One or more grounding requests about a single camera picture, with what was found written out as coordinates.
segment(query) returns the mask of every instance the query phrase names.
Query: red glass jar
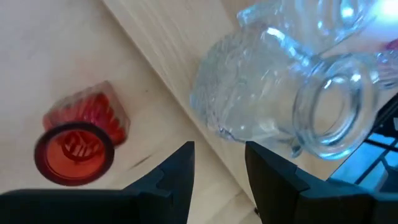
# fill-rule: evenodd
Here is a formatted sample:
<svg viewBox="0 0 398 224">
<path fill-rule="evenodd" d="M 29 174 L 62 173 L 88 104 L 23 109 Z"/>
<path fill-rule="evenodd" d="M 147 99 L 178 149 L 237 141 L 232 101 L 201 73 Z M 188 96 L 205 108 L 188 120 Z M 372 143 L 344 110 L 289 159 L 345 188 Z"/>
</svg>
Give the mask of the red glass jar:
<svg viewBox="0 0 398 224">
<path fill-rule="evenodd" d="M 111 84 L 103 82 L 56 102 L 43 125 L 36 166 L 49 180 L 71 186 L 87 184 L 110 168 L 130 120 Z"/>
</svg>

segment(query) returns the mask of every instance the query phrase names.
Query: light wood surface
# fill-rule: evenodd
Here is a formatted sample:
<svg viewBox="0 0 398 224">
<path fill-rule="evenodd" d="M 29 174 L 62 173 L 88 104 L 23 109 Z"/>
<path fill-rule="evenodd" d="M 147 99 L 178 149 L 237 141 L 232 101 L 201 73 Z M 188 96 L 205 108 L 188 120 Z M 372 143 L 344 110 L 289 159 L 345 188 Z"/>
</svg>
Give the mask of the light wood surface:
<svg viewBox="0 0 398 224">
<path fill-rule="evenodd" d="M 42 115 L 59 98 L 109 80 L 131 119 L 129 138 L 110 170 L 80 188 L 122 189 L 195 141 L 189 223 L 235 213 L 228 223 L 239 223 L 250 214 L 253 204 L 101 1 L 1 1 L 0 29 L 0 193 L 63 188 L 34 165 Z"/>
<path fill-rule="evenodd" d="M 209 132 L 190 108 L 189 94 L 200 58 L 217 40 L 238 27 L 236 13 L 256 0 L 104 0 L 104 2 L 198 126 L 239 185 L 253 199 L 244 163 L 243 146 L 225 142 Z M 369 48 L 369 43 L 377 46 L 380 42 L 391 39 L 394 35 L 380 37 L 381 29 L 391 32 L 388 31 L 391 26 L 384 25 L 380 28 L 378 24 L 379 28 L 376 30 L 369 29 L 370 35 L 351 41 L 340 50 L 352 50 L 358 46 Z M 387 93 L 382 102 L 386 102 L 392 94 L 394 93 Z M 272 150 L 291 160 L 288 151 Z M 321 161 L 304 152 L 299 158 L 291 161 L 303 170 L 326 179 L 344 159 Z"/>
</svg>

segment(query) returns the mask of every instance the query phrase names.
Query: clear glass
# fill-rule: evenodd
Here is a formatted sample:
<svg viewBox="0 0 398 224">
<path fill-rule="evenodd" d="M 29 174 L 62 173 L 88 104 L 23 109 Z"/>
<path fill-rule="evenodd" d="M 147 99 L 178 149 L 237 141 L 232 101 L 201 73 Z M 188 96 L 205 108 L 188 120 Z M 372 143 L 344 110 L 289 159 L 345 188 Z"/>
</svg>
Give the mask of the clear glass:
<svg viewBox="0 0 398 224">
<path fill-rule="evenodd" d="M 328 50 L 374 18 L 377 0 L 267 0 L 238 13 L 241 26 L 262 21 L 314 53 Z"/>
<path fill-rule="evenodd" d="M 223 138 L 339 159 L 370 131 L 379 90 L 396 79 L 395 55 L 322 59 L 280 30 L 253 22 L 202 60 L 191 106 Z"/>
</svg>

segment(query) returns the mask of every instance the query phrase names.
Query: glass jar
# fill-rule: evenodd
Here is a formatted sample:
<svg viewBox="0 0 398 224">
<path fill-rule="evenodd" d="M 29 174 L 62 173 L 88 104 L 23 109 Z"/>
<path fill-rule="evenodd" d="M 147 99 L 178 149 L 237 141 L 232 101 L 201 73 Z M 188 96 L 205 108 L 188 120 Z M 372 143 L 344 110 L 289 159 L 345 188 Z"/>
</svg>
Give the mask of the glass jar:
<svg viewBox="0 0 398 224">
<path fill-rule="evenodd" d="M 241 26 L 261 21 L 319 54 L 375 18 L 376 0 L 266 0 L 242 10 Z"/>
<path fill-rule="evenodd" d="M 36 166 L 58 184 L 87 184 L 110 168 L 129 125 L 109 82 L 63 98 L 43 117 L 46 133 L 35 148 Z"/>
<path fill-rule="evenodd" d="M 395 55 L 323 59 L 280 30 L 254 22 L 211 48 L 191 106 L 223 138 L 291 149 L 294 157 L 305 149 L 339 159 L 371 129 L 379 90 L 397 76 L 381 65 L 394 70 L 388 64 L 396 64 Z"/>
</svg>

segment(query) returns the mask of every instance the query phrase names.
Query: wood grain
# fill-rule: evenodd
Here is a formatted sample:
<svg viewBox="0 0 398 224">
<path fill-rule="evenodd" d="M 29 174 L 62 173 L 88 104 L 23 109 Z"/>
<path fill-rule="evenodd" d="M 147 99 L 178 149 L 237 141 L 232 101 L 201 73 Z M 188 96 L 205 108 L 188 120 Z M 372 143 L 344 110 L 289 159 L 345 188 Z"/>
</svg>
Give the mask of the wood grain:
<svg viewBox="0 0 398 224">
<path fill-rule="evenodd" d="M 189 223 L 234 213 L 225 207 L 241 188 L 101 1 L 1 1 L 0 29 L 0 193 L 64 188 L 34 165 L 42 115 L 59 98 L 109 80 L 131 119 L 129 138 L 111 169 L 79 188 L 122 189 L 195 141 Z"/>
<path fill-rule="evenodd" d="M 189 94 L 200 58 L 222 36 L 238 27 L 234 15 L 254 1 L 104 0 L 205 139 L 250 196 L 243 146 L 209 132 L 189 106 Z M 319 178 L 327 178 L 343 161 L 319 161 L 303 153 L 272 149 Z"/>
</svg>

